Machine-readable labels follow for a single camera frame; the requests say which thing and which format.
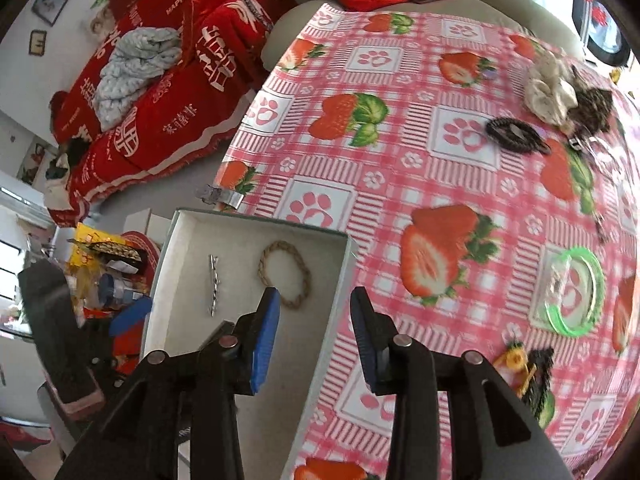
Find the red blanket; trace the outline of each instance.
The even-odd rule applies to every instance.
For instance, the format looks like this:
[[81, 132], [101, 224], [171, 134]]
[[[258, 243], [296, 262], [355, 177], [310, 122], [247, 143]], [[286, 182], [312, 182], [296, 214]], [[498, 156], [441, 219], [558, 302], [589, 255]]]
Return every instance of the red blanket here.
[[[292, 0], [253, 1], [271, 23], [294, 5]], [[139, 0], [136, 6], [144, 3]], [[151, 23], [175, 26], [172, 14], [167, 14], [169, 25], [160, 23], [157, 12]], [[266, 30], [242, 0], [185, 0], [184, 18], [182, 60], [147, 90], [116, 128], [100, 133], [86, 94], [88, 86], [95, 88], [99, 81], [117, 31], [134, 27], [130, 16], [118, 22], [114, 40], [98, 49], [74, 85], [57, 117], [56, 138], [62, 143], [81, 134], [93, 141], [64, 183], [68, 203], [61, 208], [58, 198], [49, 209], [58, 225], [75, 225], [92, 202], [172, 173], [211, 153], [235, 132], [254, 90], [266, 78], [259, 59]], [[61, 189], [52, 186], [50, 193]]]

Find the tablecloth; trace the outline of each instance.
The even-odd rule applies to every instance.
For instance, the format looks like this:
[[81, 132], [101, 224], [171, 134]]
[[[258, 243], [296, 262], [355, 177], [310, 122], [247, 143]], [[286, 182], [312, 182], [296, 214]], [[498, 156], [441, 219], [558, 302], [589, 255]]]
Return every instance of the tablecloth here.
[[[638, 410], [638, 180], [614, 186], [526, 110], [523, 79], [541, 46], [465, 18], [325, 5], [258, 92], [216, 180], [246, 195], [244, 214], [350, 234], [360, 247], [356, 284], [433, 351], [477, 349], [493, 359], [514, 339], [527, 350], [552, 346], [546, 433], [578, 470], [604, 462]], [[588, 82], [611, 88], [575, 64]], [[627, 155], [640, 116], [612, 90], [604, 137], [633, 175]], [[533, 124], [552, 155], [501, 150], [482, 133], [496, 116]], [[598, 242], [593, 212], [604, 216], [610, 243]], [[462, 234], [462, 247], [452, 243]], [[544, 269], [573, 246], [594, 251], [607, 284], [601, 321], [577, 339], [551, 331], [539, 309]], [[565, 315], [584, 303], [583, 278], [571, 273]], [[347, 310], [314, 416], [303, 421], [298, 463], [315, 456], [383, 475], [394, 398], [367, 390]], [[442, 478], [450, 478], [444, 394], [440, 431]]]

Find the window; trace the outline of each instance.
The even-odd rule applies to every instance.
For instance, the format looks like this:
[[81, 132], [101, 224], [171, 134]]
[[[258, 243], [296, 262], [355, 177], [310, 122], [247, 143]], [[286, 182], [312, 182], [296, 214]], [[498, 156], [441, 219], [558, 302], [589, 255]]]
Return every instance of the window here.
[[18, 286], [18, 272], [24, 263], [20, 249], [0, 241], [0, 296], [10, 301], [14, 300], [15, 289]]

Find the gray floor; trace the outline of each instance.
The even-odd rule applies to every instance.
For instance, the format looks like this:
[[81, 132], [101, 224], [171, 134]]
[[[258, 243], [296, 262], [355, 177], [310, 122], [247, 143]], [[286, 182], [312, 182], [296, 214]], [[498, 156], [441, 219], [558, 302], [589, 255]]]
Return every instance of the gray floor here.
[[205, 158], [192, 162], [176, 173], [148, 184], [131, 186], [108, 197], [99, 207], [100, 216], [94, 225], [110, 233], [121, 233], [127, 215], [151, 208], [158, 216], [172, 218], [180, 207], [208, 208], [194, 195], [194, 190], [213, 182], [228, 142]]

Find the metal screw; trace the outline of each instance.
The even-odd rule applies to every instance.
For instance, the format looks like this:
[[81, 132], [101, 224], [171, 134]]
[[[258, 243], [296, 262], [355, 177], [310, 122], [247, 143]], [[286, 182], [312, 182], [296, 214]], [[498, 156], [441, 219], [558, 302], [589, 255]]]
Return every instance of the metal screw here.
[[484, 361], [482, 354], [480, 352], [476, 352], [475, 350], [470, 350], [469, 352], [465, 353], [465, 359], [467, 363], [471, 363], [473, 365], [480, 365], [482, 364], [482, 361]]
[[166, 354], [162, 350], [154, 350], [148, 356], [146, 356], [146, 360], [150, 365], [159, 365], [162, 361], [164, 361], [164, 357]]
[[234, 335], [223, 335], [218, 339], [218, 344], [222, 346], [222, 348], [233, 348], [238, 344], [238, 338]]
[[407, 346], [411, 346], [414, 340], [411, 339], [407, 334], [396, 334], [394, 336], [394, 343], [396, 346], [401, 346], [406, 348]]

